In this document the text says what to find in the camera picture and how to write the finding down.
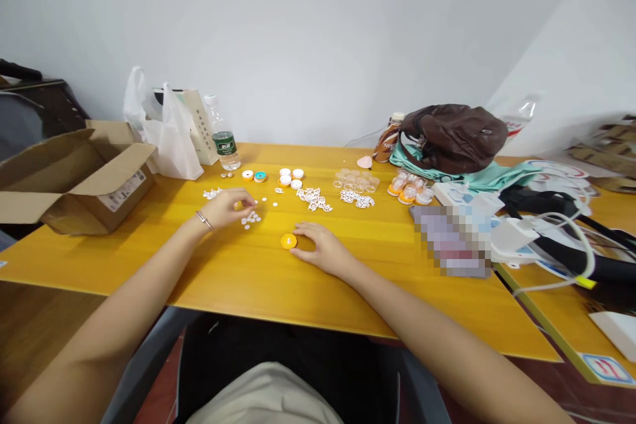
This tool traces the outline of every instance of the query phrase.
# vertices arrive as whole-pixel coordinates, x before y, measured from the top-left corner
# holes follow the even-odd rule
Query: wooden table
[[[240,144],[238,150],[242,167],[231,179],[220,177],[223,171],[218,163],[204,167],[204,174],[194,182],[156,176],[157,184],[110,235],[60,236],[42,227],[0,254],[0,260],[8,262],[0,268],[0,280],[108,295],[194,214],[205,201],[204,190],[245,186],[258,200],[262,221],[251,224],[250,230],[234,224],[204,240],[169,303],[395,337],[353,289],[280,246],[283,234],[291,232],[296,222],[308,220],[330,228],[364,263],[432,303],[497,351],[560,361],[496,276],[440,276],[422,251],[408,207],[386,193],[395,166],[374,163],[373,174],[381,179],[373,194],[376,205],[359,209],[340,201],[340,190],[332,182],[335,172],[356,168],[356,160],[369,150],[270,144]],[[309,211],[290,188],[275,193],[283,167],[303,168],[304,187],[320,187],[333,211]],[[265,171],[268,180],[244,182],[240,172],[245,169]]]
[[[512,166],[524,159],[527,158],[498,158],[498,162],[502,166]],[[623,229],[636,235],[636,196],[610,192],[600,187],[596,189],[600,196],[590,202],[591,218],[607,227]],[[495,267],[513,290],[559,281],[557,277],[536,265],[522,266],[518,270],[503,264],[496,264]],[[589,318],[586,300],[577,287],[530,291],[522,293],[519,298],[589,382],[622,386],[620,383],[601,380],[586,364],[581,354],[609,356],[636,378],[636,364],[627,361]]]

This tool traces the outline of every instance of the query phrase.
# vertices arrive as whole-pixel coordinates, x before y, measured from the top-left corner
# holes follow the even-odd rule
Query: teal cloth
[[[514,167],[507,168],[500,166],[496,162],[491,162],[486,169],[474,172],[473,174],[446,174],[445,172],[438,171],[437,169],[420,169],[409,162],[402,150],[402,145],[396,144],[391,154],[391,164],[395,164],[398,167],[404,168],[413,174],[425,177],[427,179],[434,180],[436,182],[462,182],[468,186],[468,188],[475,192],[497,192],[501,189],[505,189],[512,184],[519,184],[525,186],[530,182],[534,176],[525,176],[524,174],[541,172],[541,169],[530,166],[527,162],[522,162]],[[422,151],[411,144],[405,144],[409,152],[414,158],[421,160]]]

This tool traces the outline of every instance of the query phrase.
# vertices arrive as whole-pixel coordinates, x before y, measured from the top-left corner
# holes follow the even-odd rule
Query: silver bangle
[[[207,221],[207,219],[203,216],[203,214],[199,211],[197,211],[197,215],[199,216],[199,218],[201,219],[201,222],[203,222],[204,224],[206,224],[209,228],[211,232],[214,232],[214,227],[212,227],[210,225],[210,222]]]

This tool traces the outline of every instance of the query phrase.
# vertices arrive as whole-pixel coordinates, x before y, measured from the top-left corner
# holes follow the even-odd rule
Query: brown bag
[[[422,160],[402,145],[407,159],[421,169],[446,174],[470,174],[490,164],[508,134],[505,123],[482,107],[466,105],[428,106],[406,115],[401,134],[418,142]]]

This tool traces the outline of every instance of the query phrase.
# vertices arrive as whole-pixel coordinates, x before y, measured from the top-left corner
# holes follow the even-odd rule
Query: pink small object
[[[371,161],[371,156],[365,156],[358,159],[358,162],[356,164],[358,164],[359,168],[370,169],[371,165],[373,165],[373,162]]]

